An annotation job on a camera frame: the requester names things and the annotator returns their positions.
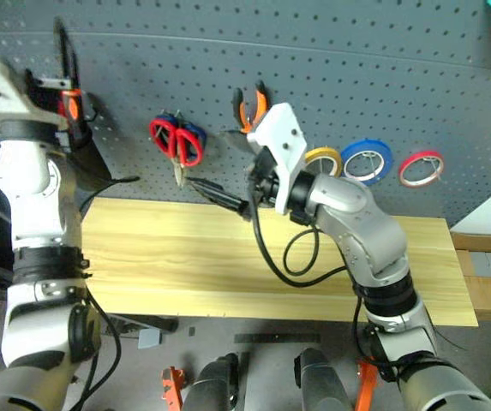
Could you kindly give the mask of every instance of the red scissors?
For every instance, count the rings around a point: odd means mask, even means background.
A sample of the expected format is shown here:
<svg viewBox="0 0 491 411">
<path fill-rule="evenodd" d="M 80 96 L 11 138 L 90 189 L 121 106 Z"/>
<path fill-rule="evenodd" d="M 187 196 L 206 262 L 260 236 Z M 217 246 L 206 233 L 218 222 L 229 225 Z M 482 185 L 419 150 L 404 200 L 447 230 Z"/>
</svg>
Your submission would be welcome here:
<svg viewBox="0 0 491 411">
<path fill-rule="evenodd" d="M 171 161 L 177 159 L 183 167 L 194 167 L 203 159 L 205 132 L 185 123 L 179 127 L 174 116 L 160 115 L 150 123 L 152 140 Z"/>
</svg>

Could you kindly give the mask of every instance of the orange pliers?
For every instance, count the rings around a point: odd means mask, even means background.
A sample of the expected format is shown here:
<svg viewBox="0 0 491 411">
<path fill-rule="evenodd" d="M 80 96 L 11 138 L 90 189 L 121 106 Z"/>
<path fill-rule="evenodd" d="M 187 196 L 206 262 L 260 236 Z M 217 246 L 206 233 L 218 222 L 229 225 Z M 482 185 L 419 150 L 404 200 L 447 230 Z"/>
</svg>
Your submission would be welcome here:
<svg viewBox="0 0 491 411">
<path fill-rule="evenodd" d="M 268 98 L 268 93 L 266 92 L 266 87 L 262 80 L 259 80 L 255 84 L 256 87 L 256 106 L 251 110 L 252 120 L 247 116 L 245 112 L 245 103 L 243 102 L 243 91 L 241 88 L 237 88 L 234 91 L 234 97 L 231 100 L 233 109 L 234 109 L 234 117 L 237 120 L 237 123 L 240 126 L 240 130 L 242 133 L 249 133 L 253 126 L 264 116 L 264 114 L 270 108 L 270 101 Z"/>
</svg>

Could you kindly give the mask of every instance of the gray pegboard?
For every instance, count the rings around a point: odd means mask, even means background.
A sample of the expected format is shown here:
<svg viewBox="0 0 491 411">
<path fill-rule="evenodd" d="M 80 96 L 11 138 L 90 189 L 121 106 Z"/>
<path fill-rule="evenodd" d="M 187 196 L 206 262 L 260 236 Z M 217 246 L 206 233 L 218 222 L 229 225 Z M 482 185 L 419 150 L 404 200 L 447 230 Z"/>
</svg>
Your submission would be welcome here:
<svg viewBox="0 0 491 411">
<path fill-rule="evenodd" d="M 174 184 L 149 138 L 161 109 L 210 136 L 190 171 L 243 194 L 250 156 L 216 134 L 235 128 L 231 94 L 263 79 L 293 105 L 308 146 L 385 141 L 395 165 L 372 187 L 395 214 L 456 223 L 491 195 L 491 9 L 483 2 L 0 2 L 0 52 L 20 69 L 57 74 L 52 18 L 67 23 L 82 87 L 100 102 L 95 140 L 116 176 L 141 182 L 107 196 L 199 202 Z M 411 153 L 435 149 L 441 182 L 399 185 Z"/>
</svg>

